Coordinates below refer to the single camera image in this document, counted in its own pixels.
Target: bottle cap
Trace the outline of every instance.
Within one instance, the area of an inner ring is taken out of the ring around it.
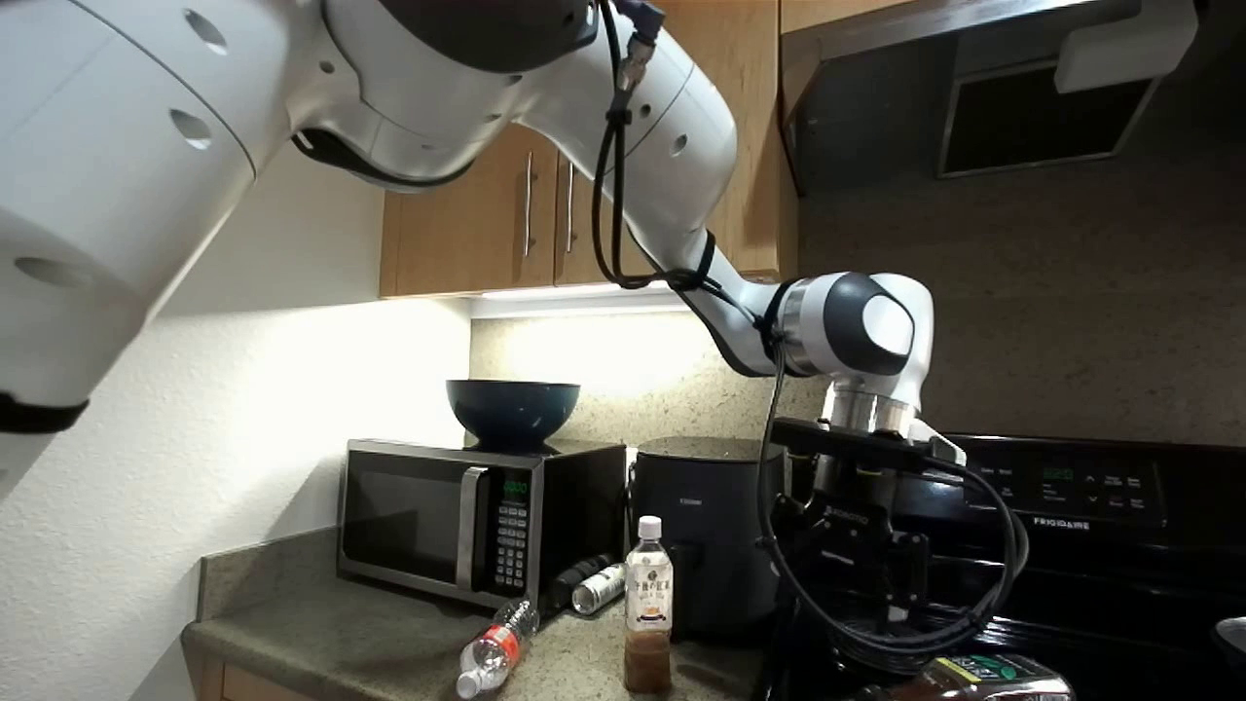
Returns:
[[[663,542],[663,520],[653,516],[643,516],[633,531],[643,542]]]

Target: microwave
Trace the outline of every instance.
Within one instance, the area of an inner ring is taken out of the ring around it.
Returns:
[[[585,559],[623,559],[623,444],[475,451],[349,439],[340,572],[479,609],[535,600]]]

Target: wall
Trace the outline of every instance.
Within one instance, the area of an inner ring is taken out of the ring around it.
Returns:
[[[1246,444],[1246,46],[1168,84],[1125,156],[801,208],[801,269],[935,290],[932,421]]]
[[[0,498],[0,698],[191,698],[203,554],[336,524],[348,437],[460,439],[466,320],[374,304],[380,195],[286,151]]]

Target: microwave door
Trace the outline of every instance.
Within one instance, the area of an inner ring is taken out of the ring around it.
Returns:
[[[479,509],[479,489],[484,489],[484,481],[487,481],[487,470],[491,468],[466,468],[465,470],[465,483],[460,483],[460,546],[457,546],[457,583],[460,587],[475,587],[475,572],[479,572],[479,563],[475,563],[475,554],[479,554],[479,542],[487,539],[484,533],[484,509]]]
[[[348,481],[344,559],[353,572],[393,572],[449,587],[460,564],[460,483],[457,464],[404,464],[358,457]]]

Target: black cable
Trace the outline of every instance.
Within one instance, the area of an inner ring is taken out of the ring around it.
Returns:
[[[849,626],[842,620],[833,620],[814,598],[809,587],[796,578],[783,546],[779,546],[779,533],[775,533],[775,524],[771,524],[771,470],[768,470],[768,457],[771,457],[771,429],[775,429],[775,416],[779,416],[779,398],[783,398],[783,373],[775,373],[775,393],[771,393],[771,411],[768,411],[768,434],[765,434],[765,451],[758,451],[758,493],[757,493],[757,509],[758,509],[758,525],[765,525],[765,546],[779,569],[779,578],[785,581],[785,587],[797,598],[797,603],[805,603],[814,613],[814,620],[822,626],[829,626],[839,639],[854,642],[854,646],[866,646],[871,656],[893,656],[893,660],[928,660],[928,656],[937,656],[948,646],[958,646],[967,639],[975,639],[990,616],[1007,600],[1020,569],[1029,564],[1029,533],[1024,525],[1015,524],[1015,516],[1007,509],[1007,503],[971,468],[958,468],[958,464],[944,464],[944,460],[932,460],[932,470],[950,470],[967,483],[975,483],[980,494],[990,494],[996,503],[996,516],[1003,524],[1003,572],[999,581],[971,609],[971,616],[961,616],[958,624],[948,624],[944,630],[922,630],[922,635],[877,635],[877,630],[861,630],[861,626]]]
[[[628,102],[631,102],[631,87],[623,87],[623,46],[619,46],[619,29],[614,29],[614,11],[613,0],[596,0],[602,29],[607,29],[607,54],[613,54],[613,112],[607,112],[607,129],[596,151],[596,172],[591,172],[591,254],[596,254],[596,269],[619,285],[619,290],[645,290],[657,276],[628,276],[623,274],[623,195],[628,195]],[[614,156],[614,172],[613,172],[613,259],[602,259],[602,229],[600,229],[600,199],[602,199],[602,174],[607,174],[607,161]]]

